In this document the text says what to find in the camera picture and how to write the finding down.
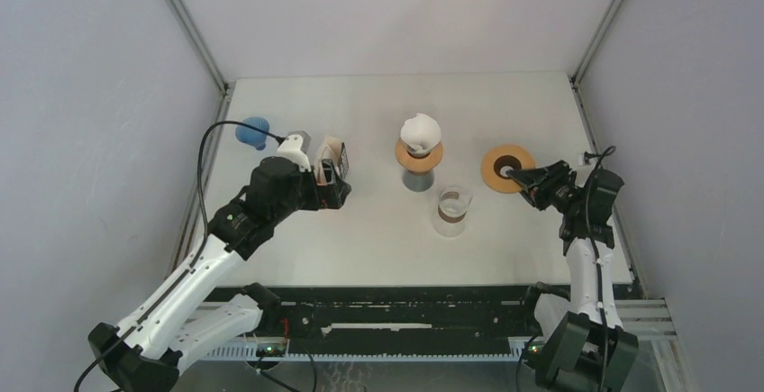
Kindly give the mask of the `orange coffee filter box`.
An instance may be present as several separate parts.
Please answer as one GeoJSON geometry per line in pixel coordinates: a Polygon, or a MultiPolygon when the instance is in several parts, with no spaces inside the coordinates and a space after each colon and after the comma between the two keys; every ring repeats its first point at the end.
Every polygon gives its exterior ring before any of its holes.
{"type": "Polygon", "coordinates": [[[328,186],[337,180],[344,181],[349,169],[345,142],[326,135],[314,156],[314,177],[317,184],[328,186]]]}

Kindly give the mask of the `clear glass carafe brown band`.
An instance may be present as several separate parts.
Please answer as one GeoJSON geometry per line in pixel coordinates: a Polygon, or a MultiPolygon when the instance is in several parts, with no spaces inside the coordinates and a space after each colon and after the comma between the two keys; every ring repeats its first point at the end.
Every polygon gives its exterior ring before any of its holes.
{"type": "Polygon", "coordinates": [[[439,194],[432,215],[432,226],[435,232],[446,238],[460,236],[466,227],[472,198],[472,193],[464,187],[445,187],[439,194]]]}

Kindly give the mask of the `grey glass carafe brown band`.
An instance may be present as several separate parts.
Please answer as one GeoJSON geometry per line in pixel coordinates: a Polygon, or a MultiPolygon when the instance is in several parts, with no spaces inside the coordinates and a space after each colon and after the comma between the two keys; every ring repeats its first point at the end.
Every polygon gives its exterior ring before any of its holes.
{"type": "Polygon", "coordinates": [[[430,189],[434,183],[434,171],[413,172],[405,170],[402,174],[405,187],[413,192],[421,193],[430,189]]]}

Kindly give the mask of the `wooden dripper ring holder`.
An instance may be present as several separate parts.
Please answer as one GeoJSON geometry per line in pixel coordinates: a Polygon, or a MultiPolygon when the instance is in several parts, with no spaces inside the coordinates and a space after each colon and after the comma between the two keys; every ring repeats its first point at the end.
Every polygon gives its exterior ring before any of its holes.
{"type": "Polygon", "coordinates": [[[403,169],[414,174],[424,174],[434,170],[443,157],[444,148],[439,142],[428,154],[421,157],[415,157],[407,149],[407,144],[398,139],[395,146],[395,155],[397,162],[403,169]]]}

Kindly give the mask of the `white paper coffee filter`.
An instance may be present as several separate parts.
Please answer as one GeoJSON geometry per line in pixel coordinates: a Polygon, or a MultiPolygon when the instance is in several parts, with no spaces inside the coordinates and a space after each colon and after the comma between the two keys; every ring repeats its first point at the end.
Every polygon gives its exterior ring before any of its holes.
{"type": "Polygon", "coordinates": [[[424,157],[441,143],[441,127],[429,115],[418,113],[404,122],[399,139],[409,154],[424,157]]]}

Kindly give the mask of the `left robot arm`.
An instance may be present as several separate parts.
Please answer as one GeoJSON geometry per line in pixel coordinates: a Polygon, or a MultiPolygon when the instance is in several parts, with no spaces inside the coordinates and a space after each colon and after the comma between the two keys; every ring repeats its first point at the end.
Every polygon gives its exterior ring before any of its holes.
{"type": "Polygon", "coordinates": [[[263,159],[249,184],[215,213],[196,251],[130,315],[91,331],[97,366],[123,391],[170,391],[191,365],[231,338],[274,333],[282,321],[280,299],[259,283],[208,315],[188,318],[292,213],[341,208],[351,191],[348,169],[344,158],[323,159],[308,171],[288,158],[263,159]]]}

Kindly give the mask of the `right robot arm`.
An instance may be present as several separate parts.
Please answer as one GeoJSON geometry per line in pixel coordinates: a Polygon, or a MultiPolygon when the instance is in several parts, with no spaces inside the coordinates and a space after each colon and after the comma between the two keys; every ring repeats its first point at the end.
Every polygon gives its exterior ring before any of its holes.
{"type": "Polygon", "coordinates": [[[543,345],[527,342],[521,360],[536,386],[549,391],[622,390],[639,353],[637,337],[618,315],[611,271],[615,240],[608,222],[623,179],[596,165],[578,186],[564,160],[507,176],[531,206],[561,213],[559,238],[570,275],[568,293],[541,282],[528,288],[522,326],[543,345]]]}

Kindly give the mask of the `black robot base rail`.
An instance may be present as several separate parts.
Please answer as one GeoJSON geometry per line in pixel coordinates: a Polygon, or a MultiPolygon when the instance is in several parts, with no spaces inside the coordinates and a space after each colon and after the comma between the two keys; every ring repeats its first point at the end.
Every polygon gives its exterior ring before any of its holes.
{"type": "Polygon", "coordinates": [[[515,358],[540,330],[526,286],[273,287],[280,305],[208,358],[515,358]]]}

